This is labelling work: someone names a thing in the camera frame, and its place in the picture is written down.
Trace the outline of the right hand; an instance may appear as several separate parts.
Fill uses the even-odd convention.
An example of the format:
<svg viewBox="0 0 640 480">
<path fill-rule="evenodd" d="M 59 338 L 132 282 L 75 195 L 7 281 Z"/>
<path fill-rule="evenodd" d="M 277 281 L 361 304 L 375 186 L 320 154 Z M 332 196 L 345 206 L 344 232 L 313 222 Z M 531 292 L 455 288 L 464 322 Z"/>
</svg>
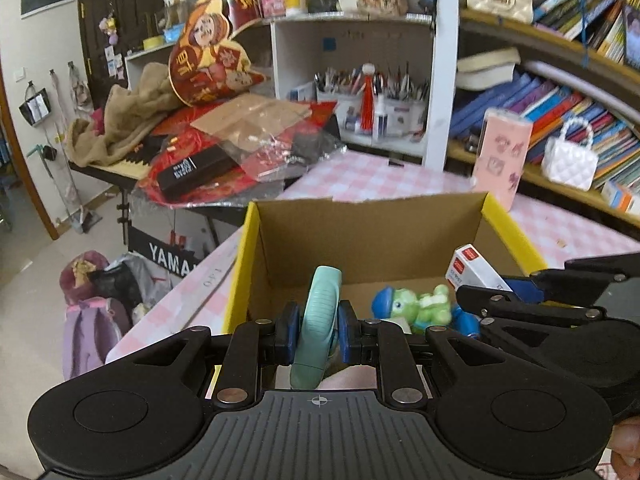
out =
<svg viewBox="0 0 640 480">
<path fill-rule="evenodd" d="M 608 441 L 617 477 L 638 480 L 640 476 L 640 419 L 633 417 L 615 425 Z"/>
</svg>

